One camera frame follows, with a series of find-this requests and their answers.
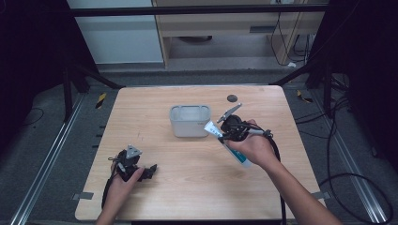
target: translucent container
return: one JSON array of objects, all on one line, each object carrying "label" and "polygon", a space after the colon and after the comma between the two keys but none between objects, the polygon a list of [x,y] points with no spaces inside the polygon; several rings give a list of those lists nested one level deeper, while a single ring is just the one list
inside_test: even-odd
[{"label": "translucent container", "polygon": [[178,138],[207,136],[204,128],[210,116],[207,105],[176,105],[170,109],[170,122]]}]

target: gray carpet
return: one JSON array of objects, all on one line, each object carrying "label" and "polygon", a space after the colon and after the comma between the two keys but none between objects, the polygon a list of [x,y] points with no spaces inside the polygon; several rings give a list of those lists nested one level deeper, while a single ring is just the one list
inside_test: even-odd
[{"label": "gray carpet", "polygon": [[[136,85],[209,85],[209,84],[237,84],[252,83],[265,84],[278,80],[288,74],[289,70],[221,70],[221,71],[175,71],[175,72],[142,72],[134,75],[104,74],[105,77],[119,84],[127,86]],[[319,112],[315,103],[308,103],[297,96],[297,89],[302,88],[298,78],[284,88],[286,98],[296,118],[310,113]],[[48,177],[48,180],[38,196],[38,200],[28,219],[32,224],[52,224],[51,221],[79,223],[74,217],[77,202],[71,197],[74,193],[83,190],[85,179],[100,144],[99,135],[103,132],[110,111],[115,102],[117,90],[112,90],[103,84],[88,79],[91,89],[84,95],[81,112],[66,140],[61,153]],[[99,95],[105,92],[106,99],[101,109],[95,109]],[[8,224],[17,210],[25,193],[30,188],[41,163],[45,159],[52,141],[62,125],[64,118],[64,101],[62,86],[39,94],[35,98],[34,107],[44,111],[41,117],[40,110],[32,110],[26,123],[36,123],[21,127],[20,133],[9,146],[11,154],[1,159],[0,166],[0,221]],[[391,203],[398,205],[398,175],[384,158],[372,157],[369,143],[358,125],[354,115],[347,110],[337,112],[337,126],[351,154],[360,165],[363,174],[380,185]],[[298,125],[301,139],[305,145],[309,159],[318,182],[327,178],[325,137],[329,129],[323,119],[318,119],[308,124]],[[335,151],[334,145],[330,149],[332,173],[345,172],[340,156]],[[333,181],[336,193],[344,204],[361,217],[367,218],[367,213],[352,186],[350,178],[341,178]],[[328,191],[329,186],[321,187]],[[382,198],[378,199],[386,214],[388,209]],[[361,224],[346,213],[335,200],[326,200],[328,208],[345,224]]]}]

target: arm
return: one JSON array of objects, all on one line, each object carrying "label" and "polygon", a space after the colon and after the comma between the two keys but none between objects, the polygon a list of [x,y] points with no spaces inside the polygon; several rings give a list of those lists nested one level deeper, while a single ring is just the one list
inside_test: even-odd
[{"label": "arm", "polygon": [[134,172],[132,177],[125,182],[120,175],[116,175],[108,190],[106,202],[102,212],[99,214],[96,224],[114,224],[117,213],[122,208],[124,202],[129,197],[132,188],[143,174],[144,168]]},{"label": "arm", "polygon": [[267,172],[299,224],[342,224],[275,157],[266,138],[250,134],[243,142],[226,143]]}]

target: table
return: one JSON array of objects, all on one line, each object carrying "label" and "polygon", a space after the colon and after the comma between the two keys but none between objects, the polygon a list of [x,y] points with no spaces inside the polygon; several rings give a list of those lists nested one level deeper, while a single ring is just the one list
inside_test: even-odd
[{"label": "table", "polygon": [[[119,91],[88,175],[75,216],[93,220],[100,214],[103,188],[111,161],[128,144],[143,151],[139,166],[158,164],[152,179],[138,183],[123,210],[121,220],[280,219],[279,193],[267,174],[256,165],[246,169],[217,139],[178,138],[169,120],[174,105],[205,104],[215,123],[237,103],[235,114],[255,119],[270,129],[285,167],[310,192],[319,191],[292,113],[280,86],[158,86],[131,87]],[[294,218],[286,207],[287,218]]]}]

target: cabinet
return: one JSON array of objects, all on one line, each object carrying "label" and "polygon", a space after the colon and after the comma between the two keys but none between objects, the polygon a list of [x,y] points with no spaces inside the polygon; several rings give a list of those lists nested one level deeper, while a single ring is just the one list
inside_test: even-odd
[{"label": "cabinet", "polygon": [[[295,4],[326,3],[325,0],[295,0]],[[271,0],[152,0],[154,7],[266,5]],[[172,37],[249,35],[259,32],[271,37],[278,19],[281,32],[275,31],[272,46],[279,62],[285,63],[297,35],[316,34],[324,12],[225,13],[158,15],[156,21],[162,55],[167,65]]]},{"label": "cabinet", "polygon": [[[152,7],[150,0],[68,0],[71,8]],[[76,17],[99,69],[162,63],[154,16]]]}]

